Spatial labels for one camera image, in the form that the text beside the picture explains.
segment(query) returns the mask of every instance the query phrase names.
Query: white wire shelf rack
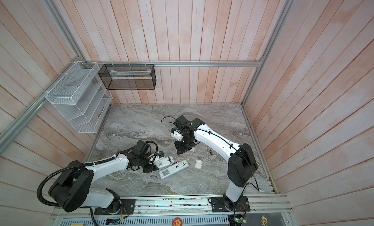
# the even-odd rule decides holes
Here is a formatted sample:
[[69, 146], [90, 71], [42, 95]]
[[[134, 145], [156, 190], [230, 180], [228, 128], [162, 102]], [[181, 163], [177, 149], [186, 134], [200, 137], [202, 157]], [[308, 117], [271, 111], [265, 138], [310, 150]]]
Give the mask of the white wire shelf rack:
[[97, 63], [77, 62], [46, 96], [77, 132], [96, 133], [113, 98], [94, 79], [98, 71]]

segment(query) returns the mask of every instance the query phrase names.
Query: qr code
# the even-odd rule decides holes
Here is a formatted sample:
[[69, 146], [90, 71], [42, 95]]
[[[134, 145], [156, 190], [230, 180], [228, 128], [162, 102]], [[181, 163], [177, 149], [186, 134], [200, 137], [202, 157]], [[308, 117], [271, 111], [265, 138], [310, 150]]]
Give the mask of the qr code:
[[170, 172], [169, 172], [168, 169], [165, 169], [165, 170], [162, 171], [162, 175], [164, 175], [164, 176], [169, 175], [169, 174], [170, 174]]

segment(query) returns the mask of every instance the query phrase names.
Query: remote control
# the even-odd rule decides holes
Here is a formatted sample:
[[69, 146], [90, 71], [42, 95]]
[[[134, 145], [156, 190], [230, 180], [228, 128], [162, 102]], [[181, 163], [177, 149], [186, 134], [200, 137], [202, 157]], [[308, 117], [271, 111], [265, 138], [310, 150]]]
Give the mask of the remote control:
[[156, 156], [156, 158], [154, 159], [154, 164], [158, 168], [164, 168], [164, 167], [167, 167], [169, 165], [172, 165], [173, 163], [174, 163], [174, 160], [173, 160], [172, 156], [162, 157], [162, 158], [159, 158], [158, 156]]
[[180, 161], [179, 163], [176, 163], [173, 166], [170, 166], [168, 168], [165, 168], [164, 170], [159, 171], [160, 177], [161, 179], [165, 179], [166, 177], [169, 177], [174, 173], [177, 173], [187, 167], [189, 167], [187, 160]]

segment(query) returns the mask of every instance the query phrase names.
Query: orange object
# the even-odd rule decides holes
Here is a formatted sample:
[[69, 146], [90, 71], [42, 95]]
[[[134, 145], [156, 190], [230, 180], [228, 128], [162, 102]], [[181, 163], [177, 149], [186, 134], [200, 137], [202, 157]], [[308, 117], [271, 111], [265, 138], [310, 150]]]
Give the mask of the orange object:
[[183, 225], [183, 222], [180, 218], [175, 218], [173, 219], [173, 226], [182, 226]]

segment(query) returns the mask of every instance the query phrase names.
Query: black mounting plate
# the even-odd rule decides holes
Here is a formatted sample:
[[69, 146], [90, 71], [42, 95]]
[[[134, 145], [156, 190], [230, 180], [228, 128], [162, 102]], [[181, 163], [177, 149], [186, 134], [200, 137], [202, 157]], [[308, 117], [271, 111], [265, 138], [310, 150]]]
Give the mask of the black mounting plate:
[[[121, 206], [125, 207], [127, 213], [129, 215], [132, 215], [134, 213], [134, 207], [135, 207], [135, 199], [121, 199]], [[96, 207], [95, 215], [109, 215], [108, 211], [105, 208]]]
[[[212, 211], [213, 212], [227, 212], [228, 210], [225, 207], [224, 200], [226, 199], [225, 197], [211, 197], [211, 204], [212, 204]], [[235, 211], [240, 212], [241, 210], [243, 211], [243, 208], [241, 204], [245, 206], [246, 211], [250, 211], [250, 204], [248, 202], [248, 198], [246, 196], [241, 196], [241, 198], [237, 201]]]

